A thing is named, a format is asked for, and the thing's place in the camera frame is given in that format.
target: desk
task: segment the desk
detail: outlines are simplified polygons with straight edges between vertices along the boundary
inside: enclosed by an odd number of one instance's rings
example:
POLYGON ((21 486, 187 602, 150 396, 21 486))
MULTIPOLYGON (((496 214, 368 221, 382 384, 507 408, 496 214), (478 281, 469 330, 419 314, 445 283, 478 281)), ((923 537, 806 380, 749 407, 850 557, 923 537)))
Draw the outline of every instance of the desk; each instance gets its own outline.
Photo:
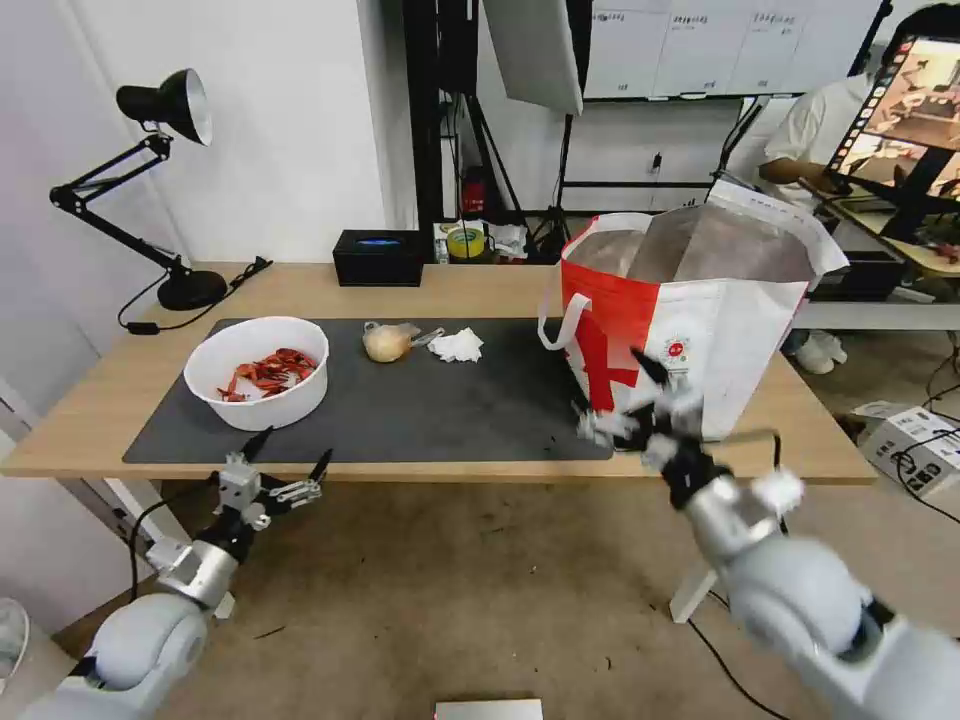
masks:
MULTIPOLYGON (((240 265, 211 264, 226 277, 240 265)), ((90 374, 25 438, 0 468, 11 477, 106 479, 129 511, 157 498, 151 479, 202 480, 216 465, 124 463, 123 454, 179 375, 187 356, 221 318, 296 315, 346 317, 527 317, 536 314, 555 270, 535 266, 429 265, 420 288, 341 288, 332 265, 274 265, 234 296, 181 330, 119 340, 90 374)), ((552 312, 559 315, 559 293, 552 312)), ((147 320, 169 322, 154 308, 147 320)), ((535 332, 531 321, 530 332, 535 332)), ((874 473, 829 413, 779 355, 740 423, 776 426, 783 461, 811 483, 868 484, 874 473)), ((744 477, 770 469, 769 442, 718 448, 717 456, 744 477)), ((265 472, 302 478, 308 465, 270 464, 265 472)), ((610 460, 487 463, 336 463, 330 480, 365 482, 565 482, 644 479, 659 482, 634 456, 610 460)), ((160 511, 151 535, 180 535, 160 511)))
MULTIPOLYGON (((821 202, 823 209, 902 258, 917 273, 947 280, 960 278, 960 264, 951 265, 947 258, 940 257, 928 248, 883 235, 883 227, 892 217, 889 213, 852 209, 849 206, 851 201, 873 197, 866 190, 855 188, 853 195, 841 197, 817 190, 806 180, 801 179, 800 185, 821 202)), ((960 307, 952 302, 924 304, 896 299, 887 302, 821 300, 805 303, 794 327, 822 330, 960 330, 960 307)))
POLYGON ((851 201, 874 197, 866 190, 854 186, 852 195, 839 196, 817 190, 804 179, 800 180, 800 185, 817 198, 836 218, 853 223, 881 245, 904 258, 921 273, 937 277, 960 278, 960 263, 951 265, 947 258, 937 255, 933 250, 883 235, 883 227, 892 217, 890 213, 860 212, 851 209, 849 207, 851 201))

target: lamp base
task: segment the lamp base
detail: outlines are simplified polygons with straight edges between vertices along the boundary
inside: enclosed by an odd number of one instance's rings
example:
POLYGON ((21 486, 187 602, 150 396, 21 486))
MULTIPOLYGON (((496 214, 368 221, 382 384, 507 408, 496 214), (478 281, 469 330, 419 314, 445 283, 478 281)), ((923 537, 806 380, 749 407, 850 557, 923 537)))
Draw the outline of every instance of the lamp base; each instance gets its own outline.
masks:
POLYGON ((198 310, 227 294, 227 281, 210 270, 177 270, 159 288, 157 299, 167 310, 198 310))

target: black lamp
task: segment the black lamp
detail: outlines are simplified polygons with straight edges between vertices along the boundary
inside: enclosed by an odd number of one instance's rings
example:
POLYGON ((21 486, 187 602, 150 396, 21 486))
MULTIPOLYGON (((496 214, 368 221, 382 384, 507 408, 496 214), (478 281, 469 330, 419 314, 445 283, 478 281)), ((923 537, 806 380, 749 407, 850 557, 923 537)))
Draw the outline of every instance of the black lamp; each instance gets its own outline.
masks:
POLYGON ((165 268, 169 277, 157 289, 157 299, 168 310, 194 310, 219 302, 227 293, 227 283, 220 275, 185 267, 180 255, 134 237, 87 207, 91 201, 170 157, 173 138, 161 131, 161 123, 169 125, 188 140, 201 145, 210 144, 213 122, 200 78, 193 70, 186 69, 175 72, 156 88, 124 85, 117 90, 117 105, 124 115, 140 123, 144 131, 149 133, 147 137, 86 175, 53 188, 50 201, 64 212, 80 218, 165 268), (142 150, 152 151, 154 157, 122 175, 98 179, 102 173, 142 150))

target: screen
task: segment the screen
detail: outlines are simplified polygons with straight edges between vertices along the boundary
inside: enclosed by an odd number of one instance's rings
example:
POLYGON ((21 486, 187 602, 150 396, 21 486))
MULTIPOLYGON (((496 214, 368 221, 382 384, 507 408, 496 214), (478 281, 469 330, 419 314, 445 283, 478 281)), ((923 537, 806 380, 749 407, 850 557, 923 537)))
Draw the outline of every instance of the screen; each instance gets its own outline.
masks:
MULTIPOLYGON (((878 74, 830 169, 900 188, 934 148, 940 159, 930 161, 938 163, 943 163, 942 151, 960 151, 960 44, 907 38, 878 74)), ((958 158, 952 156, 928 195, 960 199, 958 158)), ((931 176, 925 175, 925 182, 931 176)))

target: sneaker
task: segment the sneaker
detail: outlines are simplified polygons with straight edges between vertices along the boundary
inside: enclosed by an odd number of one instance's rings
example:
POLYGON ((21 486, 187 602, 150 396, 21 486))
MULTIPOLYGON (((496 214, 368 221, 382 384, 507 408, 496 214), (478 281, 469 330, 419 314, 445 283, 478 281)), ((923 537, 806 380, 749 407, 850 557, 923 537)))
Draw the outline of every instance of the sneaker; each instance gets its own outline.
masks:
POLYGON ((847 361, 847 353, 840 343, 840 338, 831 335, 823 330, 813 330, 810 332, 810 339, 820 346, 824 354, 836 363, 843 365, 847 361))
POLYGON ((826 375, 833 370, 833 359, 824 352, 823 348, 813 338, 813 333, 794 354, 797 364, 811 375, 826 375))

